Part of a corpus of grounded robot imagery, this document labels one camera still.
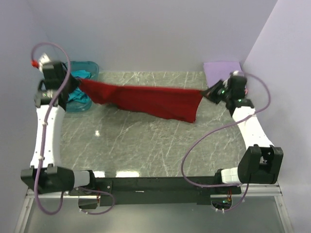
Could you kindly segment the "red t-shirt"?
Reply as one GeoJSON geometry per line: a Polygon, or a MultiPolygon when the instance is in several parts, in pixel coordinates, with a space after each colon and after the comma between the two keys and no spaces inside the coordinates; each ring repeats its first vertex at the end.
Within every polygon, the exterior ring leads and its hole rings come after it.
{"type": "Polygon", "coordinates": [[[82,79],[79,88],[96,104],[113,104],[121,110],[147,113],[194,123],[201,91],[161,86],[115,85],[82,79]]]}

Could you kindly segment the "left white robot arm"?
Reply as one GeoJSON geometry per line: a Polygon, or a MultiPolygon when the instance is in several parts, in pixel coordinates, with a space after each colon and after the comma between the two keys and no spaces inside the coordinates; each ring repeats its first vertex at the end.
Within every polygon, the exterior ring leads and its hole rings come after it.
{"type": "Polygon", "coordinates": [[[93,172],[65,168],[60,156],[61,128],[67,100],[79,82],[69,76],[64,89],[52,103],[65,79],[67,68],[60,61],[51,61],[42,66],[42,72],[44,78],[39,82],[35,95],[38,121],[35,150],[30,167],[21,171],[21,180],[38,194],[71,191],[80,187],[84,194],[92,195],[97,189],[93,172]]]}

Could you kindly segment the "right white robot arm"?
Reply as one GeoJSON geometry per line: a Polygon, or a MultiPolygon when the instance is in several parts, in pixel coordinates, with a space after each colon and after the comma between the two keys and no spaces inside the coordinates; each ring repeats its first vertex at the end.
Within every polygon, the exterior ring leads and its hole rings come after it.
{"type": "Polygon", "coordinates": [[[225,193],[230,184],[275,184],[283,159],[282,148],[275,147],[268,139],[258,121],[258,111],[246,97],[246,83],[245,75],[234,71],[227,80],[219,80],[201,93],[212,103],[225,103],[246,147],[238,166],[220,170],[221,177],[214,180],[213,188],[220,194],[225,193]]]}

